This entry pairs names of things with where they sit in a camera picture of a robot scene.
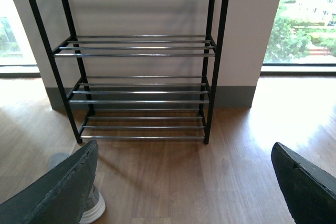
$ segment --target shoe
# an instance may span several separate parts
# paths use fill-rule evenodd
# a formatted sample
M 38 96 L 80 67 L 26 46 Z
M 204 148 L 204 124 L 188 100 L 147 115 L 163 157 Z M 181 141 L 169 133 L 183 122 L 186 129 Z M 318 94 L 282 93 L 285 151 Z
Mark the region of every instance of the shoe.
M 49 170 L 53 169 L 56 165 L 70 156 L 68 153 L 56 153 L 49 159 Z M 104 198 L 97 190 L 95 185 L 92 186 L 89 197 L 84 205 L 84 212 L 80 219 L 80 224 L 90 224 L 98 220 L 106 209 Z

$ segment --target white wall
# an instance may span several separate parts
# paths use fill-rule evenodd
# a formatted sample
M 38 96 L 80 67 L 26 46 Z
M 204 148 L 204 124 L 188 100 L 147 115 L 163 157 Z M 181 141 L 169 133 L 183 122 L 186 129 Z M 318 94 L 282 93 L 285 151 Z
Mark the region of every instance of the white wall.
M 32 46 L 46 87 L 56 87 L 28 0 L 14 0 Z M 229 0 L 219 86 L 255 86 L 260 74 L 268 38 L 279 0 Z M 68 35 L 59 0 L 38 0 L 52 44 Z M 204 34 L 207 0 L 70 0 L 78 34 Z M 220 1 L 215 12 L 219 13 Z M 219 16 L 215 15 L 215 24 Z M 65 87 L 78 79 L 74 60 L 57 61 Z M 159 74 L 199 74 L 200 60 L 167 59 L 158 64 L 153 59 L 89 60 L 89 74 L 109 72 L 134 74 L 152 69 Z

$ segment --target wooden floor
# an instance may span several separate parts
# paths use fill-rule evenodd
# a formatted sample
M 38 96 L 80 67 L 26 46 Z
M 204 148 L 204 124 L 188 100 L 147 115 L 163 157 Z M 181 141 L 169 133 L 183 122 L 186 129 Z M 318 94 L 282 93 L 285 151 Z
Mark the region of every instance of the wooden floor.
M 40 79 L 3 79 L 0 92 L 3 202 L 79 146 Z M 107 208 L 95 223 L 294 223 L 270 160 L 276 141 L 336 176 L 336 78 L 261 78 L 251 109 L 215 110 L 208 145 L 98 141 Z

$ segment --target metal shoe rack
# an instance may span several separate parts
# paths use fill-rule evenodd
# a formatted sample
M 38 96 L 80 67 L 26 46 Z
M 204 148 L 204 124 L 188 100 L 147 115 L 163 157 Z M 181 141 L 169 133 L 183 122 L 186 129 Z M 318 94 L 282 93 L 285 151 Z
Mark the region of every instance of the metal shoe rack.
M 208 144 L 228 0 L 222 0 L 218 34 L 212 36 L 215 0 L 208 2 L 203 35 L 79 36 L 68 0 L 61 0 L 70 36 L 52 49 L 36 0 L 29 0 L 77 143 L 86 138 L 202 140 Z M 84 58 L 201 57 L 199 76 L 87 76 Z M 214 57 L 208 81 L 208 59 Z M 76 58 L 81 77 L 69 93 L 56 59 Z M 76 126 L 72 104 L 87 104 Z

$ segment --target glass pane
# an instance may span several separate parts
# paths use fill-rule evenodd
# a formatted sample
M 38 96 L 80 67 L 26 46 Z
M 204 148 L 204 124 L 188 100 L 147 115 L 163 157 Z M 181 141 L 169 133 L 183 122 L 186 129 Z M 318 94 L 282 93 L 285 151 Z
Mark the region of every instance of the glass pane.
M 0 17 L 0 57 L 23 58 L 7 17 Z
M 264 63 L 336 64 L 336 0 L 280 0 Z
M 13 0 L 0 6 L 0 65 L 36 65 Z

